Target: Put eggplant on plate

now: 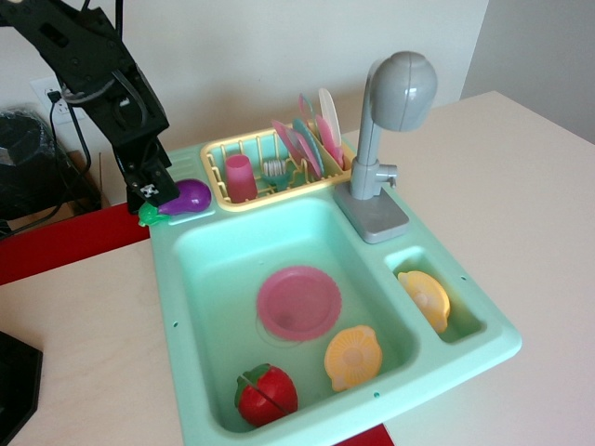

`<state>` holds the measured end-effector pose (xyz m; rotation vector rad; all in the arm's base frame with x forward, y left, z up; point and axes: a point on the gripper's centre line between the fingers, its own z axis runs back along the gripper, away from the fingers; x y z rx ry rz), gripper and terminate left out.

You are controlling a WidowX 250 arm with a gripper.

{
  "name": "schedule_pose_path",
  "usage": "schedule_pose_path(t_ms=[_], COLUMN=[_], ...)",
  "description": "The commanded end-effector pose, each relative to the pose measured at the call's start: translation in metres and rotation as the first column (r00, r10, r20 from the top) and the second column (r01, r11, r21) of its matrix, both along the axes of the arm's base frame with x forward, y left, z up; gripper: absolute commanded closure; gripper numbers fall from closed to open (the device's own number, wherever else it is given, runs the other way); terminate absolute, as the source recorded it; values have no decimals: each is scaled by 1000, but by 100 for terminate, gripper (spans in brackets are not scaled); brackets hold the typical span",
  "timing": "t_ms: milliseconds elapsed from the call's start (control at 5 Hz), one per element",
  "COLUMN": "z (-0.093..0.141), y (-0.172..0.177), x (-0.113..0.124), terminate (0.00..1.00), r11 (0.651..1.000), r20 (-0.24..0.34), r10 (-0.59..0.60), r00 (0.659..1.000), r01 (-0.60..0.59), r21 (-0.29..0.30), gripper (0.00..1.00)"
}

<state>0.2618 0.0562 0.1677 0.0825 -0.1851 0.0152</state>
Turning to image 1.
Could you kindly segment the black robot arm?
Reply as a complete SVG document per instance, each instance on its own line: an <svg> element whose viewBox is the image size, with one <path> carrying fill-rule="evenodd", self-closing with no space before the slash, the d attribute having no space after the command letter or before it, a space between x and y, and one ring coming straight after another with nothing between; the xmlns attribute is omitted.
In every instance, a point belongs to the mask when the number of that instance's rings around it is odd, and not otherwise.
<svg viewBox="0 0 595 446"><path fill-rule="evenodd" d="M165 111L120 33L99 7L62 1L4 1L1 22L31 43L59 78L61 94L108 139L134 202L162 206L179 197L159 136Z"/></svg>

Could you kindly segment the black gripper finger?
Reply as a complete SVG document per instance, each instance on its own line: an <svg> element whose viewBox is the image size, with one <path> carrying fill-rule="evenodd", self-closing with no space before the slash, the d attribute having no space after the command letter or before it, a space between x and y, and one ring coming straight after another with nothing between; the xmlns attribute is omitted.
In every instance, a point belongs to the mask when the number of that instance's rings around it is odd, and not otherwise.
<svg viewBox="0 0 595 446"><path fill-rule="evenodd" d="M139 209L147 202L145 194L141 191L141 186L126 186L126 206L130 215L137 215Z"/></svg>
<svg viewBox="0 0 595 446"><path fill-rule="evenodd" d="M179 197L179 188L162 168L143 171L138 181L139 196L151 205L163 205Z"/></svg>

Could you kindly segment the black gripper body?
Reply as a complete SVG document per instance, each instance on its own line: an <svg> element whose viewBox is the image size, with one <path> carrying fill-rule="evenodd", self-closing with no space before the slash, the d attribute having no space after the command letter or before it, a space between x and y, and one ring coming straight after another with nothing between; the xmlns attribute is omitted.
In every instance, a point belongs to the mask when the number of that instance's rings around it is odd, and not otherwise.
<svg viewBox="0 0 595 446"><path fill-rule="evenodd" d="M111 138L117 165L127 186L164 186L171 183L170 162L156 134Z"/></svg>

